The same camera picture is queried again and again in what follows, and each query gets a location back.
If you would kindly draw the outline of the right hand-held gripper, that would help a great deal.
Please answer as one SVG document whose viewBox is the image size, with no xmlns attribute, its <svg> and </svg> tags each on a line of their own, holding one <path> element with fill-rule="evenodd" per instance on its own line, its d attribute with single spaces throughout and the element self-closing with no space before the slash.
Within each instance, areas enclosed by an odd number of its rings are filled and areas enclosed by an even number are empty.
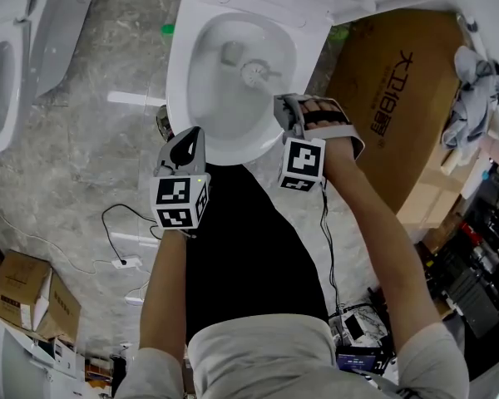
<svg viewBox="0 0 499 399">
<path fill-rule="evenodd" d="M 274 117 L 283 128 L 284 153 L 279 165 L 279 186 L 288 190 L 309 192 L 324 183 L 324 157 L 327 140 L 349 139 L 353 158 L 363 152 L 365 144 L 352 122 L 344 113 L 347 125 L 308 130 L 300 105 L 307 100 L 329 101 L 342 112 L 341 106 L 331 98 L 283 94 L 274 96 Z"/>
</svg>

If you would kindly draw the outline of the cluttered equipment desk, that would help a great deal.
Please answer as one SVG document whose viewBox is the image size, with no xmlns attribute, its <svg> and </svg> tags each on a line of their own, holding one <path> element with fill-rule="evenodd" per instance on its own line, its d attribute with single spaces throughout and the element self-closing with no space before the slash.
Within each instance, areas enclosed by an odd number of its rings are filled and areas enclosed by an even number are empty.
<svg viewBox="0 0 499 399">
<path fill-rule="evenodd" d="M 499 165 L 416 245 L 471 379 L 499 363 Z"/>
</svg>

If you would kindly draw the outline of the white short tube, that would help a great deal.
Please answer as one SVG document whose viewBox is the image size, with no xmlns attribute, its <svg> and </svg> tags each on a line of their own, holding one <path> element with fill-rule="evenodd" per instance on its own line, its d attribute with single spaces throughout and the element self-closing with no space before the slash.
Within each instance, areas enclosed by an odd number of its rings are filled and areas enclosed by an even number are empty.
<svg viewBox="0 0 499 399">
<path fill-rule="evenodd" d="M 445 176 L 449 176 L 458 166 L 461 157 L 462 152 L 459 149 L 450 150 L 440 166 L 441 172 Z"/>
</svg>

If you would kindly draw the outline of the marble pattern tray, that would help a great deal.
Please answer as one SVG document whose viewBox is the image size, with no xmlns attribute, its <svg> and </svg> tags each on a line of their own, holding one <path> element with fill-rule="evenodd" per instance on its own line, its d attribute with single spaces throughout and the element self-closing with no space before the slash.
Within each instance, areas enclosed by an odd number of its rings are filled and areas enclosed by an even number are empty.
<svg viewBox="0 0 499 399">
<path fill-rule="evenodd" d="M 375 307 L 371 303 L 359 303 L 353 305 L 343 305 L 341 318 L 333 315 L 329 319 L 329 326 L 333 334 L 333 339 L 337 345 L 353 347 L 381 347 L 383 338 L 389 334 L 389 329 L 379 317 Z M 344 315 L 354 314 L 362 321 L 365 334 L 359 341 L 353 342 L 348 335 L 343 323 Z"/>
</svg>

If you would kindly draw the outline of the person's black trousers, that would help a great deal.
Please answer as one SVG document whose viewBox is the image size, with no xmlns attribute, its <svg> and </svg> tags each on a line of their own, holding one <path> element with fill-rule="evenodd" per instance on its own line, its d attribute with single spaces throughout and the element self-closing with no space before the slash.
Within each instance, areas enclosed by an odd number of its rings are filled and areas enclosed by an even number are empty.
<svg viewBox="0 0 499 399">
<path fill-rule="evenodd" d="M 294 227 L 242 165 L 207 165 L 210 199 L 186 249 L 186 337 L 266 314 L 329 320 L 317 269 Z"/>
</svg>

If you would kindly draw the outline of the grey crumpled cloth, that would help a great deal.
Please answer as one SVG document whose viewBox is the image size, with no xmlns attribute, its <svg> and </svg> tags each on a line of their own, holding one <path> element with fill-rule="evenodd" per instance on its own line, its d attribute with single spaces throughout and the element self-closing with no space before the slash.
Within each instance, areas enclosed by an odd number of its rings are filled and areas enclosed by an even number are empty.
<svg viewBox="0 0 499 399">
<path fill-rule="evenodd" d="M 441 144 L 447 150 L 465 150 L 487 133 L 491 113 L 499 104 L 499 63 L 461 46 L 454 66 L 460 88 Z"/>
</svg>

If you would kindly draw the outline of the person's right forearm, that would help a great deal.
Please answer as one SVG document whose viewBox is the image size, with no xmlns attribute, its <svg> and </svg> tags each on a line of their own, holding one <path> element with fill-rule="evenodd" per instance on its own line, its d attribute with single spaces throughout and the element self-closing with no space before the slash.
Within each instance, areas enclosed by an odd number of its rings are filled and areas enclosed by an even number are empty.
<svg viewBox="0 0 499 399">
<path fill-rule="evenodd" d="M 357 221 L 388 306 L 394 345 L 401 350 L 440 321 L 422 262 L 404 227 L 358 168 L 349 138 L 326 141 L 324 174 Z"/>
</svg>

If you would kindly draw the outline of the white toilet brush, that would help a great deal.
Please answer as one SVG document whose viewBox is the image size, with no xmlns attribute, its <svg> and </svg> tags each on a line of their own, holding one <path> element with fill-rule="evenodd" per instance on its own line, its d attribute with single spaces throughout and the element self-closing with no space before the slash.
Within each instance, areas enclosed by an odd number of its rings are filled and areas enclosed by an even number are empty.
<svg viewBox="0 0 499 399">
<path fill-rule="evenodd" d="M 247 86 L 257 87 L 267 85 L 271 78 L 280 78 L 283 74 L 273 71 L 264 60 L 253 59 L 241 67 L 240 75 Z"/>
</svg>

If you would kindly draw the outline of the white tankless toilet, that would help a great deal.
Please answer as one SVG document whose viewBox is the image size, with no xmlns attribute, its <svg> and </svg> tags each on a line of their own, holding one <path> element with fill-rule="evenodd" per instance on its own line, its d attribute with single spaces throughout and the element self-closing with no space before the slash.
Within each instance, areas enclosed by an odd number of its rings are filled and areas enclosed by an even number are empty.
<svg viewBox="0 0 499 399">
<path fill-rule="evenodd" d="M 302 93 L 332 26 L 430 0 L 181 0 L 167 75 L 175 133 L 205 133 L 214 165 L 261 157 L 281 137 L 273 99 Z M 269 63 L 280 78 L 247 86 L 241 67 Z"/>
</svg>

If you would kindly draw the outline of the person's left shoe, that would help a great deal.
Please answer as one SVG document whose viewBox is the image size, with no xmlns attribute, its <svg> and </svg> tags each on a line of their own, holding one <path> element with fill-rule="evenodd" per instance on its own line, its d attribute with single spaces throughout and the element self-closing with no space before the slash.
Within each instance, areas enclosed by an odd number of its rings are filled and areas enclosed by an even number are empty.
<svg viewBox="0 0 499 399">
<path fill-rule="evenodd" d="M 165 142 L 169 142 L 174 137 L 173 130 L 170 126 L 167 105 L 161 106 L 157 111 L 156 125 L 159 133 L 161 134 L 161 137 Z"/>
</svg>

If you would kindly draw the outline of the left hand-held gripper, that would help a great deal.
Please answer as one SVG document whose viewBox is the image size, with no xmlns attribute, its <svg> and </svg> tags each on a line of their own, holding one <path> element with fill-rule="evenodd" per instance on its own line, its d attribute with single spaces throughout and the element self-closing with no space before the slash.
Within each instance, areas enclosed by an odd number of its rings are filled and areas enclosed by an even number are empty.
<svg viewBox="0 0 499 399">
<path fill-rule="evenodd" d="M 150 202 L 162 229 L 199 227 L 209 203 L 210 175 L 205 166 L 205 133 L 198 126 L 182 131 L 161 147 L 157 174 L 150 181 Z"/>
</svg>

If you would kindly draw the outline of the person's left forearm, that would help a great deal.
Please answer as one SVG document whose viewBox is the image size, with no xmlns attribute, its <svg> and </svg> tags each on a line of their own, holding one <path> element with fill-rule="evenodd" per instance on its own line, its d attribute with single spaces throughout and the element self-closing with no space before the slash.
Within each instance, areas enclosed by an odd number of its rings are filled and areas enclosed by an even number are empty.
<svg viewBox="0 0 499 399">
<path fill-rule="evenodd" d="M 139 348 L 154 348 L 184 360 L 186 237 L 163 233 L 141 310 Z"/>
</svg>

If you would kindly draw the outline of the person's grey sweatshirt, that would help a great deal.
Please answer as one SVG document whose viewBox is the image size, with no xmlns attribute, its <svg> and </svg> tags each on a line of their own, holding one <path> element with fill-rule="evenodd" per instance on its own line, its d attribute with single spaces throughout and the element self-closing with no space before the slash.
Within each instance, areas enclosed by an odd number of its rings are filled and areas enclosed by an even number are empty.
<svg viewBox="0 0 499 399">
<path fill-rule="evenodd" d="M 370 384 L 336 366 L 329 327 L 304 315 L 217 323 L 188 345 L 198 399 L 467 399 L 467 364 L 453 335 L 434 323 L 398 353 L 398 382 Z"/>
</svg>

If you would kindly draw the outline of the large cardboard box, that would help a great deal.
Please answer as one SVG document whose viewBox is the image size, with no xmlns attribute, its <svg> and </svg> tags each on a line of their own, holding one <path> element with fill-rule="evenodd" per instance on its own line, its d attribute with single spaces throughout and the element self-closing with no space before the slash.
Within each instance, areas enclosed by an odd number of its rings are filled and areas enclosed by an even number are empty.
<svg viewBox="0 0 499 399">
<path fill-rule="evenodd" d="M 460 81 L 464 44 L 451 12 L 399 9 L 352 24 L 327 95 L 354 124 L 365 148 L 358 166 L 399 221 L 438 227 L 471 172 L 442 172 L 441 136 Z"/>
</svg>

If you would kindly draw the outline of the white power adaptor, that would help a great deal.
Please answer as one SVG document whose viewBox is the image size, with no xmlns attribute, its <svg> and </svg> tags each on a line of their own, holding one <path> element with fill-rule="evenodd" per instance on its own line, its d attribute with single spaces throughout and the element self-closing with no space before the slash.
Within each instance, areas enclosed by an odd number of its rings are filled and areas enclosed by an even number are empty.
<svg viewBox="0 0 499 399">
<path fill-rule="evenodd" d="M 116 269 L 140 268 L 142 266 L 141 259 L 136 256 L 113 259 L 111 264 Z"/>
</svg>

